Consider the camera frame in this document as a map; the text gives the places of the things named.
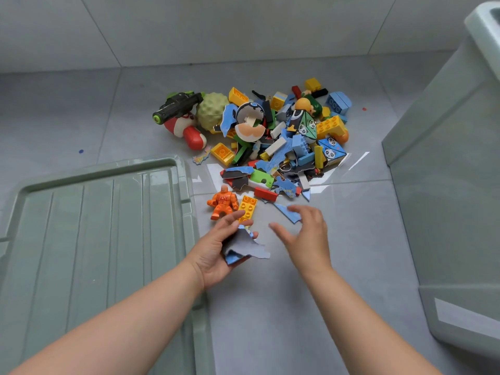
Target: black toy gun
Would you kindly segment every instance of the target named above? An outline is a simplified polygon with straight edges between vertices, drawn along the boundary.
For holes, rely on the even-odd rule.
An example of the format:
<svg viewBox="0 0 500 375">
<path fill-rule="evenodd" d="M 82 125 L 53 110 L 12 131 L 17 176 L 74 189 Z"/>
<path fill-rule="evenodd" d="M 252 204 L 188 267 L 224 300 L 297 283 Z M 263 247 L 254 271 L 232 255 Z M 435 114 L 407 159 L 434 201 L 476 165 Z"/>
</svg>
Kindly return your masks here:
<svg viewBox="0 0 500 375">
<path fill-rule="evenodd" d="M 180 92 L 166 99 L 165 104 L 153 113 L 153 120 L 158 125 L 162 125 L 171 118 L 182 117 L 202 101 L 203 96 L 201 93 Z"/>
</svg>

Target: tile floor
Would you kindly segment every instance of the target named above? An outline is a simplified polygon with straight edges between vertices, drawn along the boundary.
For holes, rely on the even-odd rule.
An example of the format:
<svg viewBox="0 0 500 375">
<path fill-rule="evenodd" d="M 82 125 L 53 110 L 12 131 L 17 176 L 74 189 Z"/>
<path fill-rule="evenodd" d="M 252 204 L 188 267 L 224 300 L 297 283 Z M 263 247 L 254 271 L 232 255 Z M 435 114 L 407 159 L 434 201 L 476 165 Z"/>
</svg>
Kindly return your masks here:
<svg viewBox="0 0 500 375">
<path fill-rule="evenodd" d="M 200 234 L 211 226 L 206 200 L 218 162 L 191 162 L 185 143 L 151 113 L 172 90 L 250 94 L 286 91 L 316 76 L 353 101 L 350 156 L 315 180 L 310 204 L 329 226 L 332 263 L 361 296 L 444 374 L 484 373 L 486 361 L 436 342 L 428 332 L 417 278 L 381 140 L 451 52 L 372 57 L 159 66 L 0 76 L 0 213 L 19 181 L 69 168 L 173 152 L 187 159 Z M 209 143 L 220 136 L 207 133 Z M 289 203 L 284 196 L 282 203 Z M 299 197 L 299 203 L 307 203 Z M 347 373 L 313 299 L 282 244 L 267 228 L 293 226 L 259 202 L 255 230 L 272 252 L 250 260 L 209 291 L 218 375 Z"/>
</svg>

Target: brown toy figure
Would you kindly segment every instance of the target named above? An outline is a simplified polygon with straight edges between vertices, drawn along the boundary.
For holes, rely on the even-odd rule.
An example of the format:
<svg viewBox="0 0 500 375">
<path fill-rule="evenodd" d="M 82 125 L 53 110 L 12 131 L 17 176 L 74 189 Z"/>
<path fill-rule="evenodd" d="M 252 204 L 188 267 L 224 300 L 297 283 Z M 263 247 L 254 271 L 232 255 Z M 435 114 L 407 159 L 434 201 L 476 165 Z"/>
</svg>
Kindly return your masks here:
<svg viewBox="0 0 500 375">
<path fill-rule="evenodd" d="M 221 212 L 230 214 L 233 213 L 233 210 L 238 210 L 239 207 L 236 195 L 228 191 L 227 185 L 221 186 L 221 191 L 216 193 L 212 200 L 208 200 L 207 205 L 215 207 L 214 213 L 210 217 L 211 220 L 218 220 Z"/>
</svg>

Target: person's left hand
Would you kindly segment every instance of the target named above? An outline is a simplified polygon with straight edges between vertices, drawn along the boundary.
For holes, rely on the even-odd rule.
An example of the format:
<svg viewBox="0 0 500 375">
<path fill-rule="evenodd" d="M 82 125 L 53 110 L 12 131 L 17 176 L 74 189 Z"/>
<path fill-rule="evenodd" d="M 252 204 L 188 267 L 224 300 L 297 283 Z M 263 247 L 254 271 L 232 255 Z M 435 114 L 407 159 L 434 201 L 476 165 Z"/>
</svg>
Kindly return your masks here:
<svg viewBox="0 0 500 375">
<path fill-rule="evenodd" d="M 252 226 L 253 220 L 239 222 L 238 219 L 245 214 L 244 210 L 238 210 L 225 215 L 217 224 L 193 246 L 185 260 L 196 270 L 203 289 L 219 283 L 232 269 L 242 264 L 250 257 L 241 258 L 232 265 L 228 265 L 222 257 L 222 241 L 236 233 L 239 225 Z M 259 233 L 253 232 L 253 238 Z"/>
</svg>

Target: person's right hand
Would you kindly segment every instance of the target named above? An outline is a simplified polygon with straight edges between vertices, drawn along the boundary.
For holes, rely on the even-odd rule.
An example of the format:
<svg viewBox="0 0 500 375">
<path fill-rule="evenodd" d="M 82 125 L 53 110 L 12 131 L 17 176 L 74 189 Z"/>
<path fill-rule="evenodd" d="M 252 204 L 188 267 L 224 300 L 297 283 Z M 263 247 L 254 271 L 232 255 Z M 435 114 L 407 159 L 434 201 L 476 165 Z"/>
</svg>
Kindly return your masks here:
<svg viewBox="0 0 500 375">
<path fill-rule="evenodd" d="M 328 227 L 321 211 L 307 205 L 289 205 L 288 210 L 301 214 L 302 229 L 298 235 L 276 222 L 271 222 L 269 227 L 285 245 L 297 270 L 305 277 L 332 268 Z"/>
</svg>

